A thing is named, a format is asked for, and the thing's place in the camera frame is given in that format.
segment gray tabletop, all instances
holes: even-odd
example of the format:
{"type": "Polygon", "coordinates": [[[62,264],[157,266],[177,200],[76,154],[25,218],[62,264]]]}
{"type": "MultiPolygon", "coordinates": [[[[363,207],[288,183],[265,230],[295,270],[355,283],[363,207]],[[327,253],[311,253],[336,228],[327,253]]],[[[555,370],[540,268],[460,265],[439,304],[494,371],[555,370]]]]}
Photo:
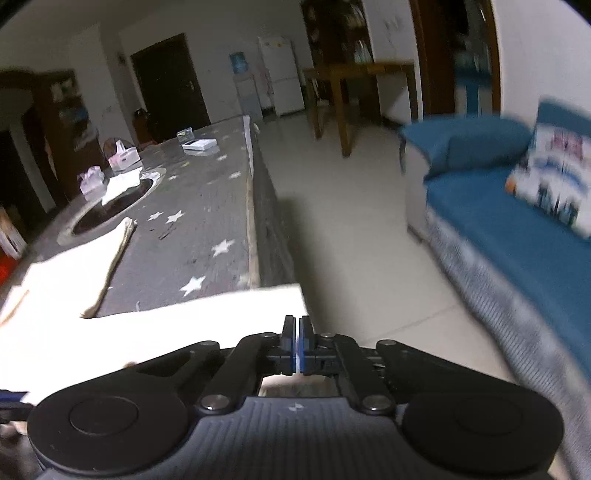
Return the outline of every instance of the gray tabletop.
{"type": "Polygon", "coordinates": [[[188,155],[176,139],[142,152],[144,172],[165,169],[161,183],[149,195],[60,246],[56,241],[60,231],[85,205],[84,198],[77,198],[43,232],[29,256],[47,259],[107,233],[128,216],[137,227],[97,316],[257,286],[256,261],[251,258],[256,255],[256,229],[247,225],[254,218],[254,212],[248,211],[254,204],[248,200],[252,139],[248,122],[246,129],[244,125],[243,117],[237,117],[196,131],[196,138],[217,139],[219,151],[213,154],[188,155]]]}

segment dining table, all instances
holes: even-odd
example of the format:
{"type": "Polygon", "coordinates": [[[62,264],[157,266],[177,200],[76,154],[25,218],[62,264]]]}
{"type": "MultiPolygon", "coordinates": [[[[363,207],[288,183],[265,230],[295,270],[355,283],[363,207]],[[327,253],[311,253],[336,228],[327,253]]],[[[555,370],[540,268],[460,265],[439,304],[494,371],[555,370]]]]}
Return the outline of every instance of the dining table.
{"type": "Polygon", "coordinates": [[[309,100],[311,120],[314,126],[314,135],[317,139],[322,136],[322,130],[320,128],[318,117],[318,98],[316,95],[316,88],[314,88],[314,82],[320,80],[330,83],[333,101],[335,103],[337,125],[339,127],[340,147],[344,157],[351,155],[352,144],[345,119],[345,103],[343,101],[342,92],[343,80],[380,75],[404,74],[408,85],[411,119],[413,122],[418,120],[417,82],[415,78],[414,62],[377,61],[372,63],[334,63],[304,69],[303,73],[306,78],[306,90],[309,100]]]}

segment refrigerator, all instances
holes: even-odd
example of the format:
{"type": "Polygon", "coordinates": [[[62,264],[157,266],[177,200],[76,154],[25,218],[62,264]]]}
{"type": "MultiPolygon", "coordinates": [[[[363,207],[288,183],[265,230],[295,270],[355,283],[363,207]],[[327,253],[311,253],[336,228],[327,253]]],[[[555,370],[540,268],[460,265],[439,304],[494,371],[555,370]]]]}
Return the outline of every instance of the refrigerator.
{"type": "Polygon", "coordinates": [[[304,98],[291,42],[283,37],[259,38],[259,47],[275,113],[281,116],[303,110],[304,98]]]}

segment table leg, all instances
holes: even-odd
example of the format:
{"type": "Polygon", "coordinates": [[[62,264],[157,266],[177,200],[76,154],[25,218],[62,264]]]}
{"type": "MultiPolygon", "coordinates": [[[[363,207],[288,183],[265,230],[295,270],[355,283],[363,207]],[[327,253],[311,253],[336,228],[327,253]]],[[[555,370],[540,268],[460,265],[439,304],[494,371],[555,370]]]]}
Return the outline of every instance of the table leg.
{"type": "Polygon", "coordinates": [[[336,121],[339,126],[340,150],[344,157],[351,155],[351,145],[347,136],[347,123],[345,120],[345,105],[343,104],[343,92],[340,89],[340,78],[330,79],[330,86],[335,102],[336,121]]]}
{"type": "Polygon", "coordinates": [[[310,101],[310,112],[312,115],[312,125],[314,125],[314,136],[316,138],[322,137],[320,130],[320,122],[318,120],[318,103],[316,99],[316,91],[312,79],[306,79],[306,90],[308,90],[308,100],[310,101]]]}
{"type": "Polygon", "coordinates": [[[407,77],[408,98],[410,100],[410,116],[413,122],[418,122],[418,95],[417,79],[414,74],[414,65],[409,65],[404,69],[407,77]]]}

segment blue sofa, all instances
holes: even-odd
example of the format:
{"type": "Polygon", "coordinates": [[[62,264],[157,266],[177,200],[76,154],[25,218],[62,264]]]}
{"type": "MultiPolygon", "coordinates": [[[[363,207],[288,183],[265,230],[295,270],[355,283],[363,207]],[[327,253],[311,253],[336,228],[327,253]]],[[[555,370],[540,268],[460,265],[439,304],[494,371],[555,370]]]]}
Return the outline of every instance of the blue sofa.
{"type": "MultiPolygon", "coordinates": [[[[538,123],[591,137],[591,120],[550,101],[538,123]]],[[[505,192],[532,132],[495,116],[402,130],[409,229],[484,323],[523,384],[560,409],[564,457],[591,478],[591,242],[505,192]]]]}

